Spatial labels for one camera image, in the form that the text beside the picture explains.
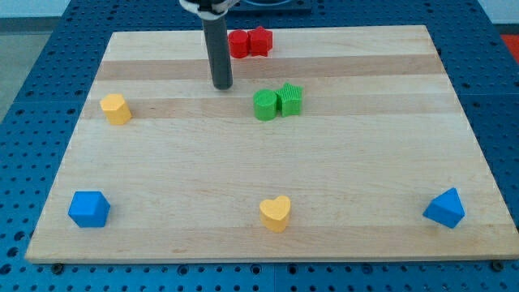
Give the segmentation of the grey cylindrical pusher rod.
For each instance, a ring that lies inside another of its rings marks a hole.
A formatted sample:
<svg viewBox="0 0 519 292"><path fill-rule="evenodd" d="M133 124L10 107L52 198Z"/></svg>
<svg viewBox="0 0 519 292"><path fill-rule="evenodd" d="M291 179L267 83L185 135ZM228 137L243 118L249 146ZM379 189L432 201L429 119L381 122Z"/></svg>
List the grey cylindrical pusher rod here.
<svg viewBox="0 0 519 292"><path fill-rule="evenodd" d="M233 85L232 67L225 17L202 20L212 84L216 89L227 90Z"/></svg>

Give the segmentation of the white rod mount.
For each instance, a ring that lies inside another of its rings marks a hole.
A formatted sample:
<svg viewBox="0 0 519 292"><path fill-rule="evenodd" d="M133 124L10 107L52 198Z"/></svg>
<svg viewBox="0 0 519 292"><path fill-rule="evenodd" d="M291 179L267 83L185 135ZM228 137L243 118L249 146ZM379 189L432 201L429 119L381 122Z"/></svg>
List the white rod mount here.
<svg viewBox="0 0 519 292"><path fill-rule="evenodd" d="M180 6L202 20L216 20L225 16L239 0L179 0Z"/></svg>

